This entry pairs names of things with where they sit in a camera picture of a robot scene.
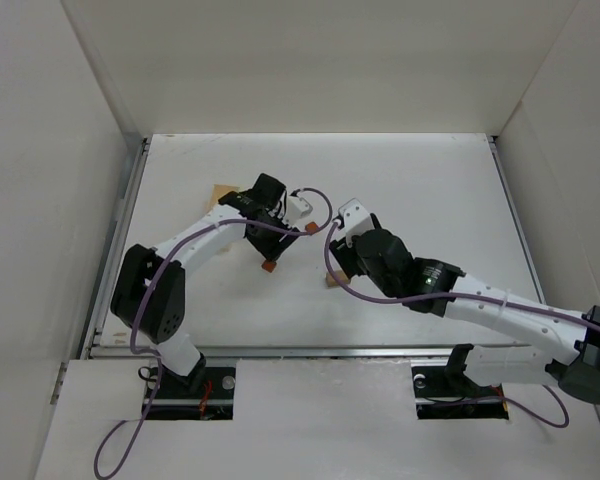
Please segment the light wooden box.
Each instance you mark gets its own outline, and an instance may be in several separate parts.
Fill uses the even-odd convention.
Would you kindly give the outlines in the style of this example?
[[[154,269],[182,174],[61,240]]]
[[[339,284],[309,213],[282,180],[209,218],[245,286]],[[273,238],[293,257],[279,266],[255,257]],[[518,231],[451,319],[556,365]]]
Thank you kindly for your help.
[[[238,191],[239,191],[238,186],[215,184],[212,188],[211,195],[206,204],[205,213],[208,214],[219,203],[219,200],[223,196],[225,196],[231,192],[238,192]]]

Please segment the light tan wood block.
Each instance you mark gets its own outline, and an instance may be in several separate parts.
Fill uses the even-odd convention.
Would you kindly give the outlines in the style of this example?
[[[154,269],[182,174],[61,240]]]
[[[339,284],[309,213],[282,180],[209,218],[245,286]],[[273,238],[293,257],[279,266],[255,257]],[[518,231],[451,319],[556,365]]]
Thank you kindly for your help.
[[[349,285],[351,279],[342,270],[335,270],[333,273],[326,272],[325,285],[327,288],[338,288],[342,285]]]

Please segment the dark brown wood block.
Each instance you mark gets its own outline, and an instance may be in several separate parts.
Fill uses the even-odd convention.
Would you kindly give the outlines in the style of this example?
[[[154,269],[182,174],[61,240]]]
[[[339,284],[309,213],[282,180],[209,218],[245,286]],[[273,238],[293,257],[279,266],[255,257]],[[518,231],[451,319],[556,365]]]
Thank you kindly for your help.
[[[277,263],[275,261],[268,261],[268,260],[265,260],[261,265],[262,269],[268,273],[272,273],[275,270],[276,266],[277,266]]]

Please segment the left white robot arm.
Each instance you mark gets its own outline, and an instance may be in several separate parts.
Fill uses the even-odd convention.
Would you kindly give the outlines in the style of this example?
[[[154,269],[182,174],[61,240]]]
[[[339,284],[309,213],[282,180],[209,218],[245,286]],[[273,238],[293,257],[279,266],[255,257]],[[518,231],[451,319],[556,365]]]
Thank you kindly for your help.
[[[203,218],[171,239],[130,247],[110,311],[148,338],[169,375],[193,393],[203,381],[206,359],[182,327],[188,276],[242,239],[262,255],[264,269],[274,269],[298,238],[297,224],[311,212],[297,191],[289,193],[280,181],[262,173],[251,188],[221,196]]]

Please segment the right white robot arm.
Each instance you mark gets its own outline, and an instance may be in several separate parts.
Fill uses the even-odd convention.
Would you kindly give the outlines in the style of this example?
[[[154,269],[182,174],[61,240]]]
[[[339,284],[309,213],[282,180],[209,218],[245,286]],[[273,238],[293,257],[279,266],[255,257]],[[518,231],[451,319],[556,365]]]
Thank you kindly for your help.
[[[465,343],[453,348],[444,374],[462,394],[500,383],[538,384],[600,405],[600,305],[585,312],[549,307],[497,289],[455,265],[415,257],[372,214],[358,223],[337,216],[324,259],[380,290],[378,297],[356,292],[363,301],[468,322],[515,340],[512,347]]]

